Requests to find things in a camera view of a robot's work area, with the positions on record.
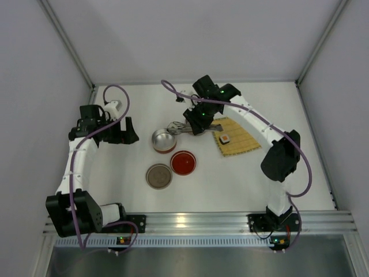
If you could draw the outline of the steel tongs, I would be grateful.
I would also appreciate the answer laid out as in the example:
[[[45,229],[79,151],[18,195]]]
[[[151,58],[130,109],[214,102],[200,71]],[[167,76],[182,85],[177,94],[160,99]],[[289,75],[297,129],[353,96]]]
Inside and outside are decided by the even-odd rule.
[[[173,121],[173,122],[170,122],[166,130],[172,135],[180,135],[184,133],[189,133],[189,134],[192,134],[193,136],[199,136],[206,132],[222,132],[223,127],[220,124],[215,124],[215,125],[211,124],[210,126],[205,128],[203,131],[200,131],[199,133],[195,134],[188,122],[183,123],[179,121]]]

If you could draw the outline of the beige round lid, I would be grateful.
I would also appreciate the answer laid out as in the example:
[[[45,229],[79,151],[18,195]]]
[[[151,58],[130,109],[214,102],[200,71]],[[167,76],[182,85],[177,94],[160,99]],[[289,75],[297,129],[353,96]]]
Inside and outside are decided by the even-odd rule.
[[[172,182],[172,170],[166,164],[157,163],[148,168],[145,179],[151,188],[165,189]]]

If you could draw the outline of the orange sushi roll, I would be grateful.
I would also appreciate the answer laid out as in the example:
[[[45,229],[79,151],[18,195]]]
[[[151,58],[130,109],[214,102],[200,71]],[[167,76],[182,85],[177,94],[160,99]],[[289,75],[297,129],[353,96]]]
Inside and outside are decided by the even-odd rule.
[[[219,142],[222,144],[222,145],[226,145],[228,143],[230,143],[231,141],[231,138],[229,135],[227,134],[222,134],[220,137],[219,137]]]

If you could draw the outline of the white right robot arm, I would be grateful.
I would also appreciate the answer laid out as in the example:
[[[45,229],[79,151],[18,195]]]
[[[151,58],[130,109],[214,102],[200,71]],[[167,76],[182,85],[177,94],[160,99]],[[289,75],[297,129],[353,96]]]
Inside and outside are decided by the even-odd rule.
[[[203,133],[220,113],[238,123],[265,151],[261,170],[269,181],[270,191],[265,218],[277,228],[292,213],[284,182],[297,169],[300,134],[295,130],[274,129],[232,84],[220,87],[206,75],[193,84],[193,90],[190,94],[183,93],[182,99],[187,104],[183,115],[194,135]]]

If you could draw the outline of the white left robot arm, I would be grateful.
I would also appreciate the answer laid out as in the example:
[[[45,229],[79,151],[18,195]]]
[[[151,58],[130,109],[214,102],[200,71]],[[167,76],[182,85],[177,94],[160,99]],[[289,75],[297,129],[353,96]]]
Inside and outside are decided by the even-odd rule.
[[[88,193],[94,157],[101,142],[134,144],[139,141],[132,120],[126,117],[126,129],[118,120],[122,103],[105,102],[80,107],[76,127],[68,134],[69,156],[61,183],[46,199],[46,209],[60,237],[100,233],[107,225],[126,220],[121,203],[98,205]]]

